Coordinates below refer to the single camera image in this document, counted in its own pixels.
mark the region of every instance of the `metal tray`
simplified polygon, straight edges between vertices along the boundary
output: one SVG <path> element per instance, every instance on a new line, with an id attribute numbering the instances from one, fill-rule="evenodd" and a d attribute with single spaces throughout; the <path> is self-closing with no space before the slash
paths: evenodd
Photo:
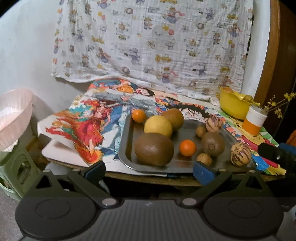
<path id="1" fill-rule="evenodd" d="M 134 150 L 134 142 L 144 133 L 144 125 L 133 121 L 131 115 L 126 118 L 118 156 L 120 160 L 129 168 L 147 173 L 192 173 L 192 167 L 196 161 L 196 157 L 203 153 L 201 146 L 201 138 L 195 134 L 195 129 L 198 125 L 204 125 L 195 120 L 185 120 L 184 125 L 177 132 L 173 133 L 171 140 L 174 144 L 175 152 L 173 159 L 164 167 L 148 166 L 141 164 Z M 225 140 L 225 150 L 218 157 L 212 157 L 211 168 L 226 169 L 232 173 L 246 173 L 250 169 L 256 168 L 256 163 L 252 160 L 243 167 L 236 167 L 230 161 L 231 146 L 237 142 L 237 139 L 227 130 L 222 129 L 219 134 Z M 197 152 L 192 157 L 185 157 L 179 152 L 179 144 L 185 140 L 192 140 L 197 147 Z"/>

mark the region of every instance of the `yellow bowl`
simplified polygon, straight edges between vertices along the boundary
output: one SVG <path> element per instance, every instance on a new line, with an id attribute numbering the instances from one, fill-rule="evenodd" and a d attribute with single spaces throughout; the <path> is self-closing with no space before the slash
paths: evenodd
<path id="1" fill-rule="evenodd" d="M 249 107 L 252 103 L 249 103 L 243 98 L 246 96 L 244 94 L 240 94 L 236 91 L 234 93 L 225 91 L 221 86 L 219 86 L 221 90 L 220 95 L 220 107 L 224 110 L 228 115 L 233 116 L 237 119 L 244 120 L 248 113 Z"/>

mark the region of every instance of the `screw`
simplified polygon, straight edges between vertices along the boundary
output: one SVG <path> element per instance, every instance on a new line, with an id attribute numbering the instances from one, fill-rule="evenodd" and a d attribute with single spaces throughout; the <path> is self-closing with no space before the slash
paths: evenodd
<path id="1" fill-rule="evenodd" d="M 103 201 L 102 201 L 102 204 L 107 206 L 107 207 L 110 207 L 110 206 L 113 206 L 117 203 L 116 199 L 114 198 L 105 198 Z"/>
<path id="2" fill-rule="evenodd" d="M 194 198 L 185 198 L 183 199 L 182 203 L 186 206 L 194 206 L 197 201 Z"/>

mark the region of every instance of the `green plastic stool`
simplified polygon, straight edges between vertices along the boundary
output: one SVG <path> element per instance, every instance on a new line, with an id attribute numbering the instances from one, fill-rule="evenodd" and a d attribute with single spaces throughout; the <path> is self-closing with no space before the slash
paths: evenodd
<path id="1" fill-rule="evenodd" d="M 39 173 L 20 143 L 12 152 L 0 152 L 0 187 L 11 198 L 21 200 Z"/>

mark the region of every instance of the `pink bowl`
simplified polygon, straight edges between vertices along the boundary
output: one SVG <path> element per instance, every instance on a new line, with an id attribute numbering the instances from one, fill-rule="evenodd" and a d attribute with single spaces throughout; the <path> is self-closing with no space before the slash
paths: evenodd
<path id="1" fill-rule="evenodd" d="M 32 115 L 33 93 L 19 88 L 0 96 L 0 151 L 8 148 L 26 130 Z"/>

